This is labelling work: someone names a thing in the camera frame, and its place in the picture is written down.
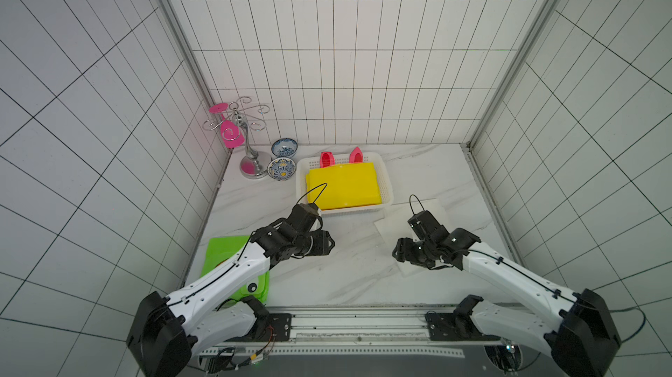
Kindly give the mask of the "green frog raincoat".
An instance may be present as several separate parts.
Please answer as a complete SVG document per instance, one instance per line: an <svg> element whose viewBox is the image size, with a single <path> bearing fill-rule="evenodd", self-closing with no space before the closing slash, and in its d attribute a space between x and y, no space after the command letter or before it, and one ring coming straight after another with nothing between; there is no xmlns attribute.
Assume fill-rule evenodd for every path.
<svg viewBox="0 0 672 377"><path fill-rule="evenodd" d="M231 266L234 266L235 270L240 268L242 262L238 261L238 258L248 240L247 236L217 237L210 240L206 247L201 277L208 275L213 270L218 270L222 264L227 265L222 272ZM256 275L250 278L250 280L245 281L239 289L227 298L227 302L241 302L243 298L253 296L253 298L256 298L265 305L268 300L270 287L271 277L270 272L267 271L262 275Z"/></svg>

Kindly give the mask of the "pink bunny raincoat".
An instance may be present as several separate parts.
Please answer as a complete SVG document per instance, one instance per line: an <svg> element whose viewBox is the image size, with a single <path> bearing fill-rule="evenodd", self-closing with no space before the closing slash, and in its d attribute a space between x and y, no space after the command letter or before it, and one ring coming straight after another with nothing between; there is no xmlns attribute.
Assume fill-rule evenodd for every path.
<svg viewBox="0 0 672 377"><path fill-rule="evenodd" d="M335 165L344 165L344 163L363 163L364 156L359 147L355 147L348 155L334 154L331 151L323 151L320 153L318 165L320 168L333 167Z"/></svg>

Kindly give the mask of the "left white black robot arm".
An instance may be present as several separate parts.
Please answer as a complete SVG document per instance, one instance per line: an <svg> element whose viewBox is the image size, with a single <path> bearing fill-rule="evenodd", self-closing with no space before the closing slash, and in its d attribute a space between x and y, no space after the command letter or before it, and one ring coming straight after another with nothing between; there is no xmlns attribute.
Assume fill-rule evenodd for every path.
<svg viewBox="0 0 672 377"><path fill-rule="evenodd" d="M253 296L225 309L232 295L282 261L326 256L334 239L314 203L255 230L236 254L204 277L167 296L153 291L136 310L126 345L146 376L176 376L192 357L247 335L268 312Z"/></svg>

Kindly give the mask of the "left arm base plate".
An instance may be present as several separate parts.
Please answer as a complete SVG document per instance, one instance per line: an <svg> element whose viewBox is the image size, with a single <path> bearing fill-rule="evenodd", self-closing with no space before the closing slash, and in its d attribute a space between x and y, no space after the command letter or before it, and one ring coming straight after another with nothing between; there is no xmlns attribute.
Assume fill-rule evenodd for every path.
<svg viewBox="0 0 672 377"><path fill-rule="evenodd" d="M290 313L271 313L255 321L244 336L231 338L233 342L287 342L290 339L293 316Z"/></svg>

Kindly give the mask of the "yellow raincoat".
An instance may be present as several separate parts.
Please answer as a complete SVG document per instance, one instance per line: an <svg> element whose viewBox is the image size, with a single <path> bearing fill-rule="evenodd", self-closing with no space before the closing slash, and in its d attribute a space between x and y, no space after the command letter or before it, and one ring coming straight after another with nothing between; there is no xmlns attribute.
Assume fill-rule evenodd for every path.
<svg viewBox="0 0 672 377"><path fill-rule="evenodd" d="M309 203L325 210L381 205L383 198L373 163L343 163L306 174Z"/></svg>

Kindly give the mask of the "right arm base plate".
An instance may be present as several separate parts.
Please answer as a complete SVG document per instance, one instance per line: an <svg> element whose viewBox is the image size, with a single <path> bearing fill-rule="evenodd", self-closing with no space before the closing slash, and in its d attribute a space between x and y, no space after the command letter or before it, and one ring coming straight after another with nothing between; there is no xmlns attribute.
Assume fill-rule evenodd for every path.
<svg viewBox="0 0 672 377"><path fill-rule="evenodd" d="M501 339L477 329L470 317L454 313L425 313L429 338L439 342L495 342Z"/></svg>

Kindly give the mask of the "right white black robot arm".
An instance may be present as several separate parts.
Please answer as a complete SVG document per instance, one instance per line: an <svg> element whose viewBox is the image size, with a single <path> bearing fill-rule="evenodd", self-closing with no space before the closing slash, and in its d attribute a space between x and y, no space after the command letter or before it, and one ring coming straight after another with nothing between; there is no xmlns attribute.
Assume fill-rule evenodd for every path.
<svg viewBox="0 0 672 377"><path fill-rule="evenodd" d="M585 289L554 284L501 256L463 229L447 231L428 211L408 221L414 238L401 238L392 256L427 270L460 270L512 296L513 310L469 295L435 327L460 340L499 337L549 356L569 376L604 376L622 345L605 300Z"/></svg>

